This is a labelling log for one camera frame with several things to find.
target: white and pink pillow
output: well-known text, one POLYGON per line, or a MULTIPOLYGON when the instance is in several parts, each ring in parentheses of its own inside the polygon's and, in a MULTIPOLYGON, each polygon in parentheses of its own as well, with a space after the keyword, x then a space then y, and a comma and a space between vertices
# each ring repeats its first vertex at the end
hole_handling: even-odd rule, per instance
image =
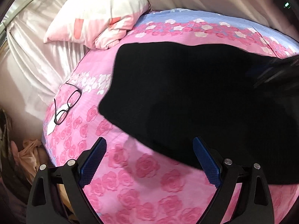
POLYGON ((149 9, 147 0, 67 0, 51 25, 44 43, 69 41, 91 49, 108 49, 149 9))

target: pink floral bed sheet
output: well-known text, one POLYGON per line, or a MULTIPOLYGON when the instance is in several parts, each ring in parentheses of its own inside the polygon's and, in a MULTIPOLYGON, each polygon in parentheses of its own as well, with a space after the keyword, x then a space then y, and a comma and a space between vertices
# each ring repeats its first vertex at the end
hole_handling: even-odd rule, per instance
MULTIPOLYGON (((195 224, 216 191, 203 171, 152 151, 98 113, 97 106, 110 86, 117 50, 125 43, 173 41, 186 45, 224 43, 277 57, 299 51, 298 43, 279 32, 235 20, 186 9, 145 15, 119 45, 85 55, 69 78, 69 83, 83 90, 82 97, 66 120, 46 136, 55 110, 53 103, 48 107, 45 146, 56 166, 76 159, 99 136, 107 141, 107 153, 91 184, 84 188, 105 224, 195 224)), ((60 87, 55 97, 58 108, 74 90, 67 84, 60 87)), ((240 187, 238 184, 235 189, 223 223, 233 213, 240 187)), ((270 185, 270 192, 278 224, 297 199, 299 185, 270 185)))

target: eyeglasses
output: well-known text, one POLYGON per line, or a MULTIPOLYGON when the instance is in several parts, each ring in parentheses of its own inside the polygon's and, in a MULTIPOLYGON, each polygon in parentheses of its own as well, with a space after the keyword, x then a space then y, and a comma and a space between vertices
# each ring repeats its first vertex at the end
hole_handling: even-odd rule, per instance
POLYGON ((54 104, 55 104, 55 118, 54 118, 54 123, 56 125, 60 125, 65 120, 65 118, 68 115, 68 112, 71 110, 72 107, 74 107, 76 105, 76 103, 79 101, 79 99, 81 98, 81 95, 82 95, 82 90, 80 88, 76 87, 73 84, 67 83, 67 82, 65 84, 74 86, 77 90, 74 91, 71 94, 71 96, 68 98, 68 101, 67 101, 68 109, 67 110, 60 110, 57 113, 56 100, 54 99, 54 104))

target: metal pin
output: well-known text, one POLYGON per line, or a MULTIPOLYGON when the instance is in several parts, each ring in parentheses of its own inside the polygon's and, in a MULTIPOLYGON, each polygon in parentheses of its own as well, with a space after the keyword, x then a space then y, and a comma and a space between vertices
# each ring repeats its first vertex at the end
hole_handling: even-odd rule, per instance
POLYGON ((226 165, 232 165, 232 164, 233 164, 233 161, 230 160, 229 158, 227 158, 227 159, 224 160, 224 163, 225 163, 226 165))
POLYGON ((253 166, 254 166, 256 169, 260 169, 260 168, 261 168, 261 166, 260 166, 258 163, 255 163, 253 166))
POLYGON ((71 159, 68 161, 69 166, 73 166, 75 163, 76 163, 76 161, 74 159, 71 159))
POLYGON ((39 166, 39 169, 40 169, 40 170, 45 170, 46 167, 47 167, 46 164, 42 164, 42 165, 39 166))

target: black cloth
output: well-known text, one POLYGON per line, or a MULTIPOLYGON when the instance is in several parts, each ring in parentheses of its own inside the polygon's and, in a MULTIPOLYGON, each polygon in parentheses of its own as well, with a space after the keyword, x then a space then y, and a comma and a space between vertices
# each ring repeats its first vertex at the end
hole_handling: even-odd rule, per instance
POLYGON ((299 183, 298 97, 253 87, 270 61, 222 44, 125 44, 99 112, 190 166, 201 168, 192 149, 201 136, 236 164, 259 163, 270 184, 299 183))

